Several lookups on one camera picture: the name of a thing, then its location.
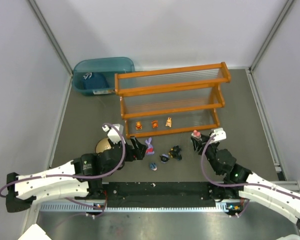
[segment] white wall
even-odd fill
[[[47,167],[68,83],[27,1],[0,0],[0,187]],[[0,240],[18,239],[24,217],[0,198]]]
[[[287,176],[300,186],[300,0],[254,76]]]
[[[36,0],[69,63],[251,66],[285,0]]]

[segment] gray floor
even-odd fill
[[[276,240],[298,234],[280,214],[252,202],[238,218],[219,212],[108,212],[92,220],[71,212],[41,212],[37,223],[53,240]]]
[[[225,107],[218,109],[221,126],[227,140],[220,148],[227,148],[237,162],[261,177],[278,180],[266,137],[258,115],[245,70],[231,70],[232,81],[222,84]],[[106,135],[103,123],[124,122],[120,116],[120,102],[116,95],[86,97],[71,90],[65,116],[56,147],[53,167],[92,153],[96,144]],[[190,142],[190,133],[178,133],[152,137],[153,156],[142,161],[128,162],[112,176],[110,182],[200,182],[204,181],[200,170],[200,156],[195,154]],[[182,148],[182,161],[160,162],[159,155],[167,153],[175,145]],[[149,169],[149,163],[157,163],[158,170]],[[213,180],[221,180],[206,162],[206,171]]]

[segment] toy figurine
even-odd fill
[[[155,164],[154,162],[150,163],[149,165],[150,169],[153,170],[153,171],[157,171],[157,164]]]
[[[140,121],[137,121],[136,124],[135,124],[135,129],[136,130],[142,130],[142,125],[141,125],[141,122]]]
[[[168,119],[167,119],[167,121],[166,121],[166,123],[165,123],[165,126],[166,126],[166,127],[169,127],[169,128],[172,127],[171,117],[168,117]]]
[[[194,130],[193,133],[191,133],[191,136],[196,138],[196,139],[200,139],[201,138],[201,133],[197,130]]]
[[[152,123],[152,128],[155,129],[158,127],[158,120],[154,120],[151,122]]]
[[[180,161],[180,160],[182,160],[182,156],[181,156],[180,152],[181,152],[181,148],[177,145],[177,146],[174,146],[173,148],[171,148],[171,150],[169,151],[169,155],[172,158]]]
[[[167,154],[162,154],[162,155],[160,156],[160,160],[161,160],[162,163],[165,164],[165,163],[168,162],[169,156],[168,156]]]
[[[148,148],[145,151],[146,155],[153,155],[153,154],[155,154],[154,147],[151,145],[151,141],[152,141],[151,137],[149,137],[147,140],[145,140],[145,143],[148,145]]]

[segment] blue toy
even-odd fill
[[[153,170],[153,171],[157,171],[157,164],[155,164],[154,162],[150,163],[149,165],[150,169]]]

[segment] purple toy bunny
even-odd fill
[[[147,140],[145,140],[145,143],[148,145],[148,148],[145,151],[146,155],[153,155],[153,154],[155,154],[154,147],[151,145],[151,141],[152,141],[151,137],[149,137]]]

